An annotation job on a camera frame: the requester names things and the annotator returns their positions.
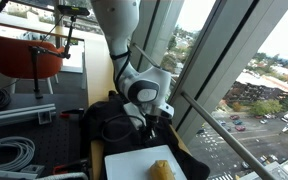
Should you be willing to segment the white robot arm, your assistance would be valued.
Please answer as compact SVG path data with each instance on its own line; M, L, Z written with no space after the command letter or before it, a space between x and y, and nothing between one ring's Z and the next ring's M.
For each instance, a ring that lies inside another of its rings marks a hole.
M174 108L166 102L171 73L156 65L138 72L130 62L128 38L139 23L140 0L90 1L108 45L115 88L128 101L124 110L137 130L153 138L158 121L174 115Z

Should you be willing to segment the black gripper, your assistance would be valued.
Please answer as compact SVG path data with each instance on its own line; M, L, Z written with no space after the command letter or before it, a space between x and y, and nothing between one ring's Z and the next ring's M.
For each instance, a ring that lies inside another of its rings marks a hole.
M157 137L157 129L159 128L159 116L155 115L145 115L146 126L143 130L143 136L145 138L156 138Z

